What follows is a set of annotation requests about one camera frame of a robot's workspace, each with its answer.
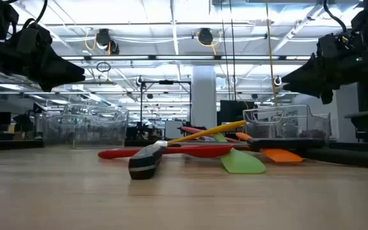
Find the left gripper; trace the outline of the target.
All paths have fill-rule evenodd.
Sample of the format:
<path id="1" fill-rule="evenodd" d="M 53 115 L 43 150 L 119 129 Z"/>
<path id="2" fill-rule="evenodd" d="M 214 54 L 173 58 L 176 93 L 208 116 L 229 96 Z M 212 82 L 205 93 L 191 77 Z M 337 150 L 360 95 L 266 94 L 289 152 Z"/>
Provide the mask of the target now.
<path id="1" fill-rule="evenodd" d="M 26 76 L 44 92 L 85 80 L 84 69 L 53 52 L 23 55 L 16 51 L 17 39 L 0 42 L 0 72 Z"/>

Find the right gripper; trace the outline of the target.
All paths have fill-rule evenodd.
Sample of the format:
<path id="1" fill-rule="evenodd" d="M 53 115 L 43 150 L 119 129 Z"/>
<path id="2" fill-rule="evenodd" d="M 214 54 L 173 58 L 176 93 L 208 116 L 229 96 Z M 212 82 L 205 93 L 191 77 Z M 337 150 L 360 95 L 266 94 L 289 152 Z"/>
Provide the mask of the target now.
<path id="1" fill-rule="evenodd" d="M 320 98 L 323 104 L 331 103 L 332 90 L 362 80 L 368 80 L 368 50 L 344 57 L 324 59 L 312 54 L 308 62 L 282 78 L 283 83 L 288 83 L 283 89 Z"/>

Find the orange silicone spatula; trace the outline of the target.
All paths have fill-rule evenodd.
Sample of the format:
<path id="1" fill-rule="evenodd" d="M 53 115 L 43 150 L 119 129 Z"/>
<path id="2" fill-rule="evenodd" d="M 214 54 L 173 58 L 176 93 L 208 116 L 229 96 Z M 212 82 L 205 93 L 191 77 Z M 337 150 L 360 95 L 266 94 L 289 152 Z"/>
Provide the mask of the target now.
<path id="1" fill-rule="evenodd" d="M 249 143 L 253 140 L 251 136 L 242 132 L 236 132 L 236 136 L 240 140 L 247 141 Z M 274 162 L 293 163 L 303 161 L 302 157 L 284 149 L 254 148 L 251 143 L 249 145 L 251 149 L 258 150 L 262 155 L 272 159 Z"/>

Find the red silicone spoon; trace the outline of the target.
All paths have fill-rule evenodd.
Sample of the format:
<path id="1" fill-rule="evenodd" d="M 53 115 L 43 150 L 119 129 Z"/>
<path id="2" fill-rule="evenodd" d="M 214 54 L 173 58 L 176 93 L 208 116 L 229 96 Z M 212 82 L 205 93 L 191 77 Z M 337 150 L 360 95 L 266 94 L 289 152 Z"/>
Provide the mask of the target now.
<path id="1" fill-rule="evenodd" d="M 214 158 L 225 155 L 233 147 L 231 145 L 193 145 L 173 147 L 145 147 L 139 149 L 109 149 L 99 152 L 98 156 L 104 159 L 113 158 L 160 158 L 162 155 L 183 153 L 198 158 Z"/>

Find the green silicone spatula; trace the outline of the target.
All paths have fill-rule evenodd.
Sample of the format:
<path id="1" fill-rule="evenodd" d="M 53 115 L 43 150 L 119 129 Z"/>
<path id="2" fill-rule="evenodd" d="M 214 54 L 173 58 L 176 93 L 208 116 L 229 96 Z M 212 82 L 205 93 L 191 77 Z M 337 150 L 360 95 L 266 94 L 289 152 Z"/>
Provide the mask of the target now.
<path id="1" fill-rule="evenodd" d="M 224 169 L 230 174 L 261 174 L 266 166 L 258 158 L 243 151 L 231 148 L 220 157 Z"/>

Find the yellow silicone spatula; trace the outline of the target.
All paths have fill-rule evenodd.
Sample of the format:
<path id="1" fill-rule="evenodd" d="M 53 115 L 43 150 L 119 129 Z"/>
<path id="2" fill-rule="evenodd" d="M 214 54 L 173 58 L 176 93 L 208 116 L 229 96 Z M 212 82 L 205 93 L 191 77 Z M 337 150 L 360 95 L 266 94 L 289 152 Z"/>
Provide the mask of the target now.
<path id="1" fill-rule="evenodd" d="M 247 124 L 247 122 L 245 120 L 236 121 L 236 122 L 232 122 L 232 123 L 227 123 L 225 125 L 220 125 L 220 126 L 216 126 L 214 128 L 203 130 L 202 132 L 199 132 L 199 133 L 196 133 L 196 134 L 192 134 L 192 135 L 188 135 L 188 136 L 185 136 L 185 137 L 182 137 L 182 138 L 179 138 L 179 139 L 174 139 L 174 140 L 168 141 L 168 143 L 191 141 L 191 140 L 196 139 L 198 137 L 209 136 L 209 135 L 213 135 L 213 134 L 227 132 L 227 131 L 233 130 L 235 128 L 242 127 L 246 124 Z"/>

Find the knife grey-banded black handle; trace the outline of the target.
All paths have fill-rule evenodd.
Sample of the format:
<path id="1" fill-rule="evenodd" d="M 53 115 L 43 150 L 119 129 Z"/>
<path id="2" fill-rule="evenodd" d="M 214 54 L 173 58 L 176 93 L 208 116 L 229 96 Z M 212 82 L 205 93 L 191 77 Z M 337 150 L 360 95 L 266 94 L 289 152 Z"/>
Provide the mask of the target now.
<path id="1" fill-rule="evenodd" d="M 167 153 L 168 142 L 156 141 L 139 150 L 128 161 L 128 172 L 132 180 L 148 180 L 158 171 L 164 153 Z"/>

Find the clear plastic bin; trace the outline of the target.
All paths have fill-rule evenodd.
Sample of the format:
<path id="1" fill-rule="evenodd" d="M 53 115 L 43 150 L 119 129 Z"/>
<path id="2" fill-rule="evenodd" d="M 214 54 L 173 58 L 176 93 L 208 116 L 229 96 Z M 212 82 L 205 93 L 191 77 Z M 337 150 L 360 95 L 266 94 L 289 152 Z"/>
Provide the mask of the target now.
<path id="1" fill-rule="evenodd" d="M 329 141 L 330 114 L 311 113 L 308 105 L 285 105 L 243 111 L 246 134 L 254 138 L 311 138 Z"/>
<path id="2" fill-rule="evenodd" d="M 129 111 L 69 103 L 61 112 L 42 115 L 42 137 L 47 144 L 69 146 L 122 146 Z"/>

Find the black background monitor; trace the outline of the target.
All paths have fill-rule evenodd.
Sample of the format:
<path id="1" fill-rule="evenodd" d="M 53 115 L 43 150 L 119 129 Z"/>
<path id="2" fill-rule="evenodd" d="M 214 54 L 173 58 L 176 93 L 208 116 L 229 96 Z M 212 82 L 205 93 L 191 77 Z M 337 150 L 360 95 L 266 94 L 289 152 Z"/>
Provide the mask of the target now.
<path id="1" fill-rule="evenodd" d="M 255 102 L 221 100 L 220 110 L 217 113 L 217 125 L 242 120 L 244 110 L 257 109 L 257 107 Z"/>

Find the white building column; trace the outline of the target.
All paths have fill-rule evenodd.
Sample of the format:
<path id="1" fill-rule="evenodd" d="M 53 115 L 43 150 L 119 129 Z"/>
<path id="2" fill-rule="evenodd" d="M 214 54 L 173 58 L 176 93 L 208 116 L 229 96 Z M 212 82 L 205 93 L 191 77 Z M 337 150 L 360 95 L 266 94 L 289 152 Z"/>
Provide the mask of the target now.
<path id="1" fill-rule="evenodd" d="M 213 128 L 217 124 L 214 66 L 194 66 L 192 72 L 192 125 Z"/>

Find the black background frame rig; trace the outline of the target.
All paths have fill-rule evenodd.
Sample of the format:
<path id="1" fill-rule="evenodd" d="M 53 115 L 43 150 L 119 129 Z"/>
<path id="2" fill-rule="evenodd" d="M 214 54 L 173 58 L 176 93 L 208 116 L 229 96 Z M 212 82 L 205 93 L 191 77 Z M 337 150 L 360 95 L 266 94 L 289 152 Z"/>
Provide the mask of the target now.
<path id="1" fill-rule="evenodd" d="M 188 117 L 188 121 L 185 123 L 186 125 L 190 125 L 191 121 L 192 121 L 192 83 L 190 81 L 182 81 L 182 80 L 142 80 L 140 82 L 140 122 L 138 124 L 138 128 L 137 130 L 140 132 L 140 136 L 141 139 L 144 140 L 144 137 L 142 136 L 142 134 L 144 134 L 145 132 L 148 132 L 148 140 L 149 141 L 153 141 L 155 140 L 157 137 L 156 136 L 152 136 L 152 129 L 148 129 L 147 127 L 144 126 L 143 121 L 142 121 L 142 109 L 143 109 L 143 94 L 144 94 L 144 84 L 149 83 L 149 86 L 146 89 L 150 89 L 152 87 L 152 85 L 154 84 L 159 84 L 159 85 L 172 85 L 172 84 L 179 84 L 184 91 L 186 92 L 186 94 L 189 94 L 189 117 Z"/>

